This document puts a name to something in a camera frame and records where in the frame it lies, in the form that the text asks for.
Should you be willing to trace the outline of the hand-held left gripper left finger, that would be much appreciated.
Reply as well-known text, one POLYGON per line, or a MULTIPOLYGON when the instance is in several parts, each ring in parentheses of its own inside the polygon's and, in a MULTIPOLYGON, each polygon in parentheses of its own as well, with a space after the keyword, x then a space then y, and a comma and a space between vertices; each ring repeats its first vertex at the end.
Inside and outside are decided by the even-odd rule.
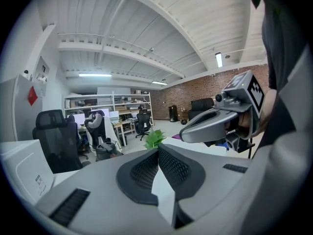
POLYGON ((142 156, 138 151, 92 163, 62 181, 46 193, 36 209, 50 217, 76 189, 88 197, 68 227, 56 223, 58 233, 84 235, 168 235, 174 229, 156 206, 137 204, 118 187, 116 174, 124 163, 142 156))

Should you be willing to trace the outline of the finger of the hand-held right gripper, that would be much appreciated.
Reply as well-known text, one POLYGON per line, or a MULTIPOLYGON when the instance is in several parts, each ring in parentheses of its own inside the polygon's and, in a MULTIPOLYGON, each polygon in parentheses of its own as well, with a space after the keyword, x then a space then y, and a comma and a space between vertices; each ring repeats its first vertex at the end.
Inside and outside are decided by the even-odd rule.
POLYGON ((180 138, 187 143, 221 140, 227 134, 225 125, 238 115, 238 113, 201 113, 181 129, 180 138))
POLYGON ((237 122, 244 118, 244 112, 234 112, 225 109, 210 109, 203 113, 198 114, 192 118, 188 124, 229 124, 232 121, 237 122))

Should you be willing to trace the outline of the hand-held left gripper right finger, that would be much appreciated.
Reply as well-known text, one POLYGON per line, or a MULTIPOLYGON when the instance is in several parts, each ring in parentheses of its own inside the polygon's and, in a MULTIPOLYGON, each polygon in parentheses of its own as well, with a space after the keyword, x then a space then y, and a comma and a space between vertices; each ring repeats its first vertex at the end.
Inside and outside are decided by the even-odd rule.
POLYGON ((159 166, 175 191, 177 232, 240 232, 260 188, 269 149, 254 159, 158 148, 159 166))

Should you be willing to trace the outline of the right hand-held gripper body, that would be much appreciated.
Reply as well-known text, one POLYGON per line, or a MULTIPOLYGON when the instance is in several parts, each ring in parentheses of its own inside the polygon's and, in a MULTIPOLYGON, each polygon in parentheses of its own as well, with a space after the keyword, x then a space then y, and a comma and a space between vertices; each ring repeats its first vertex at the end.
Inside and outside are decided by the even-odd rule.
POLYGON ((261 111, 265 94, 252 71, 246 71, 234 76, 223 88, 222 109, 236 112, 239 116, 248 114, 249 127, 246 134, 239 130, 226 135, 229 147, 238 153, 251 149, 254 144, 250 141, 252 135, 260 127, 261 111))

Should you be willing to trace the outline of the person's right hand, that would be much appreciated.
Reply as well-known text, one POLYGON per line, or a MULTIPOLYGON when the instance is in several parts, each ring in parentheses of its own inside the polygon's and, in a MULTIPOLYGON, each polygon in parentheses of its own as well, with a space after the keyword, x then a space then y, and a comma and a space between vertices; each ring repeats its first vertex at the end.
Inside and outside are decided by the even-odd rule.
POLYGON ((249 133, 250 126, 250 113, 240 113, 236 118, 232 119, 224 125, 227 132, 235 130, 240 135, 246 135, 249 133))

